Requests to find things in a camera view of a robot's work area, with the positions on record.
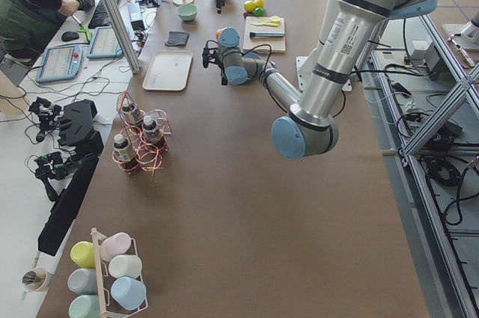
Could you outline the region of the yellow lemon lower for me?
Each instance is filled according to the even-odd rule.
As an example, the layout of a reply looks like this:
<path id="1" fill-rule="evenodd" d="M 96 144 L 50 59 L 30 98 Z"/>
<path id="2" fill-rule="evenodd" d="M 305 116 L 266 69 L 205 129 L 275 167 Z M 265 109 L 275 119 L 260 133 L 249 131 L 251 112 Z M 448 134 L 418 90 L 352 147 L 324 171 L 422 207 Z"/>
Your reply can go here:
<path id="1" fill-rule="evenodd" d="M 246 13 L 253 13 L 257 6 L 254 1 L 248 0 L 244 2 L 243 7 Z"/>

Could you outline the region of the yellow lemon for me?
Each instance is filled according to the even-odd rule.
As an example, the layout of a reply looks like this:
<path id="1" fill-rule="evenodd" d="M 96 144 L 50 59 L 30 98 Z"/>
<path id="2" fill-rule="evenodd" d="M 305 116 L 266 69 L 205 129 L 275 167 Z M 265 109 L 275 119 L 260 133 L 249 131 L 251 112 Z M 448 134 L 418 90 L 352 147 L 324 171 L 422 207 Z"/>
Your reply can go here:
<path id="1" fill-rule="evenodd" d="M 243 7 L 246 13 L 253 13 L 257 6 L 254 1 L 248 0 L 244 2 Z"/>
<path id="2" fill-rule="evenodd" d="M 253 2 L 254 2 L 254 6 L 256 8 L 258 8 L 258 7 L 259 8 L 264 8 L 264 6 L 265 6 L 265 0 L 254 0 Z"/>

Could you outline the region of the grey folded cloth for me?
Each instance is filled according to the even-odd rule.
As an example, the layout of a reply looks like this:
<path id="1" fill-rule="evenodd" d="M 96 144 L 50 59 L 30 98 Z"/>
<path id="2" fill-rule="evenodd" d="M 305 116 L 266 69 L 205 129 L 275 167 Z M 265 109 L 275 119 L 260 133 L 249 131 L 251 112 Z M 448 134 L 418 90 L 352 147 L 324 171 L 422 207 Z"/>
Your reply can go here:
<path id="1" fill-rule="evenodd" d="M 169 31 L 165 45 L 168 47 L 184 47 L 188 43 L 189 32 Z"/>

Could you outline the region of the yellow lemon upper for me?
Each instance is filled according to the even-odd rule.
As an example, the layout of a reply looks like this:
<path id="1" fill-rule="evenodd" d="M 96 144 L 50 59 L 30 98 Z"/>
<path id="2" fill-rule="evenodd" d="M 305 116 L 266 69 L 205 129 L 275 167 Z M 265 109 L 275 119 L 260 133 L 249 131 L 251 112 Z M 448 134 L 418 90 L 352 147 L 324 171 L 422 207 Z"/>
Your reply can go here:
<path id="1" fill-rule="evenodd" d="M 264 8 L 264 6 L 265 6 L 265 0 L 254 0 L 253 2 L 254 2 L 254 6 L 256 8 L 258 8 L 258 7 L 259 8 Z"/>

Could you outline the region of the cream rabbit tray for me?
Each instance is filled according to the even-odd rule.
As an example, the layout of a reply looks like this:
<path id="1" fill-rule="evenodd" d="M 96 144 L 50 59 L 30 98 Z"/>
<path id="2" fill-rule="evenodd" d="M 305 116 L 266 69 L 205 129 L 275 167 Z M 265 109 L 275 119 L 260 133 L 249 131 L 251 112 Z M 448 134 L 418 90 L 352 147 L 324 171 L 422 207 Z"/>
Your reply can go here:
<path id="1" fill-rule="evenodd" d="M 192 52 L 159 50 L 153 54 L 142 83 L 146 91 L 182 91 L 186 88 Z"/>

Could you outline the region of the lemon half lower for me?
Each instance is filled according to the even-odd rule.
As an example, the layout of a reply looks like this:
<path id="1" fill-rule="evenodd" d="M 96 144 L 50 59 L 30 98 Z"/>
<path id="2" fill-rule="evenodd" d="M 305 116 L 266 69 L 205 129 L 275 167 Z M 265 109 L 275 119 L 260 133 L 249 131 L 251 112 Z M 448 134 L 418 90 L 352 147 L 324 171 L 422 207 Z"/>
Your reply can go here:
<path id="1" fill-rule="evenodd" d="M 267 17 L 261 17 L 261 18 L 258 19 L 258 22 L 261 23 L 261 24 L 268 23 L 268 22 L 269 22 L 269 18 L 267 18 Z"/>

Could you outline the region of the yellow plastic knife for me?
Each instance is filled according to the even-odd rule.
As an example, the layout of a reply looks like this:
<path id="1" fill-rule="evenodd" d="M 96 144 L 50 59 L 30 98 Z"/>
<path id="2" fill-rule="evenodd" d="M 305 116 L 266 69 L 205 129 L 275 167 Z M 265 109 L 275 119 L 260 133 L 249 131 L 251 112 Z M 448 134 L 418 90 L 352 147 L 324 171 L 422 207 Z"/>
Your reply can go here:
<path id="1" fill-rule="evenodd" d="M 251 21 L 250 22 L 251 25 L 254 25 L 254 26 L 268 26 L 268 27 L 279 27 L 279 25 L 281 24 L 280 21 L 270 21 L 270 20 L 267 20 L 267 21 Z"/>

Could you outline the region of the tea bottle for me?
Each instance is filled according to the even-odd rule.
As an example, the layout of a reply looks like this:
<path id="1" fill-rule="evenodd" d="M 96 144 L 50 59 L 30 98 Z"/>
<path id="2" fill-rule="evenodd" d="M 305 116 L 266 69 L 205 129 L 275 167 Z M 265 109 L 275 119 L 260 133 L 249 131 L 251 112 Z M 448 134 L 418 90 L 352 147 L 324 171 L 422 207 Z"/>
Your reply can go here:
<path id="1" fill-rule="evenodd" d="M 167 143 L 163 131 L 160 129 L 156 119 L 145 115 L 142 124 L 142 134 L 148 144 L 155 146 L 160 152 L 167 150 Z"/>
<path id="2" fill-rule="evenodd" d="M 119 167 L 127 174 L 134 174 L 140 170 L 135 149 L 129 139 L 121 133 L 114 136 L 113 157 Z"/>
<path id="3" fill-rule="evenodd" d="M 126 123 L 138 126 L 143 121 L 141 111 L 134 103 L 123 102 L 121 112 Z"/>

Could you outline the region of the black keyboard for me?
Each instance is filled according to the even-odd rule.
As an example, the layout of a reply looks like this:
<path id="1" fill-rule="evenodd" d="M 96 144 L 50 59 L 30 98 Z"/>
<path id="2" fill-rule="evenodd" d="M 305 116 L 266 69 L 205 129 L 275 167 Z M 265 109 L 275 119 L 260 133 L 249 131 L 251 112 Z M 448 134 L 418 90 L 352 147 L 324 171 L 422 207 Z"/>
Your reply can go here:
<path id="1" fill-rule="evenodd" d="M 119 7 L 120 2 L 121 0 L 115 0 L 117 7 Z M 98 5 L 95 7 L 93 16 L 91 17 L 90 22 L 88 23 L 88 28 L 95 29 L 98 27 L 107 27 L 110 25 L 111 25 L 111 21 L 109 18 L 109 14 L 103 2 L 100 1 Z"/>

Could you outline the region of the tea bottle front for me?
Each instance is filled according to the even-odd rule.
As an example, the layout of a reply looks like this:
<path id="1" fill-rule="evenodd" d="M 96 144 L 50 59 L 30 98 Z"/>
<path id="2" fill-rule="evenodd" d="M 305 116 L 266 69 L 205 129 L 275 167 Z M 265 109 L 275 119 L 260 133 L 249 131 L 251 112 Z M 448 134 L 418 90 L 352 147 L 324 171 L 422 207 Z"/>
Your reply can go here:
<path id="1" fill-rule="evenodd" d="M 114 136 L 113 157 L 119 167 L 127 174 L 134 174 L 140 170 L 135 149 L 129 139 L 121 133 Z"/>

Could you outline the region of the teach pendant near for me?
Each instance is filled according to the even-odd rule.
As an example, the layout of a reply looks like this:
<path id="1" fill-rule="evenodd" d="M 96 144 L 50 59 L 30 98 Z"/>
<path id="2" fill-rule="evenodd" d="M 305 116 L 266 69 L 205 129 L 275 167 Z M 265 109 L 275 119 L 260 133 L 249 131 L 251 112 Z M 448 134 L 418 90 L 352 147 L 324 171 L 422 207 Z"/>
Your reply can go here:
<path id="1" fill-rule="evenodd" d="M 35 78 L 36 83 L 74 79 L 80 71 L 82 54 L 79 44 L 47 48 Z"/>

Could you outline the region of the person in green jacket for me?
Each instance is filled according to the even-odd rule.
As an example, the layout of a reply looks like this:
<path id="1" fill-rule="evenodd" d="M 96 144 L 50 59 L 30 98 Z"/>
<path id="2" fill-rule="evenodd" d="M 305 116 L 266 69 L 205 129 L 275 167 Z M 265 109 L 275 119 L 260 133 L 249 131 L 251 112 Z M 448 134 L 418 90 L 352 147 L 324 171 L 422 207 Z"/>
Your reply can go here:
<path id="1" fill-rule="evenodd" d="M 67 17 L 94 6 L 95 0 L 1 0 L 1 48 L 36 61 Z"/>

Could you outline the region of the light blue cup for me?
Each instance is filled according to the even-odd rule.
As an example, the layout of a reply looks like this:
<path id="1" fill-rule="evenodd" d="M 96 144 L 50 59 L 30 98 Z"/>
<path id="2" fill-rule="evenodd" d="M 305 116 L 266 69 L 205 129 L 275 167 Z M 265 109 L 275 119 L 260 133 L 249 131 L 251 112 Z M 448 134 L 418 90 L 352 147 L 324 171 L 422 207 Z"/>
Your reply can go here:
<path id="1" fill-rule="evenodd" d="M 115 279 L 110 289 L 112 298 L 128 311 L 134 311 L 143 304 L 146 292 L 146 286 L 142 281 L 128 276 Z"/>

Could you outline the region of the paper cup with tools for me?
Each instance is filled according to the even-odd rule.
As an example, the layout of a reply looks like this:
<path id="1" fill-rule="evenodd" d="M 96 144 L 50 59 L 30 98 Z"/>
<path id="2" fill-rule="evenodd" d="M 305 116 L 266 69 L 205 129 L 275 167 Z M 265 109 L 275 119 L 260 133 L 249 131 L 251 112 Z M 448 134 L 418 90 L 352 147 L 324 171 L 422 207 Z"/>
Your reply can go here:
<path id="1" fill-rule="evenodd" d="M 42 267 L 27 271 L 22 277 L 22 288 L 27 293 L 44 292 L 48 289 L 52 275 Z"/>

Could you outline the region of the aluminium frame post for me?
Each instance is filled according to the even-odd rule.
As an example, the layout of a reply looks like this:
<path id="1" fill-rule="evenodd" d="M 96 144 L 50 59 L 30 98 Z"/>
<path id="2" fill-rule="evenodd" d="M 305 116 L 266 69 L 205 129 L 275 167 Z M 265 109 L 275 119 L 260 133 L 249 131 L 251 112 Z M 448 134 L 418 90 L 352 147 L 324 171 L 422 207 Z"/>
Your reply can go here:
<path id="1" fill-rule="evenodd" d="M 129 38 L 129 34 L 126 30 L 126 26 L 123 23 L 120 11 L 115 0 L 102 0 L 106 7 L 106 11 L 112 23 L 112 28 L 115 32 L 115 36 L 118 39 L 120 47 L 123 51 L 123 55 L 126 57 L 129 68 L 133 74 L 140 72 L 140 63 L 136 56 L 136 53 L 132 47 L 132 43 Z"/>

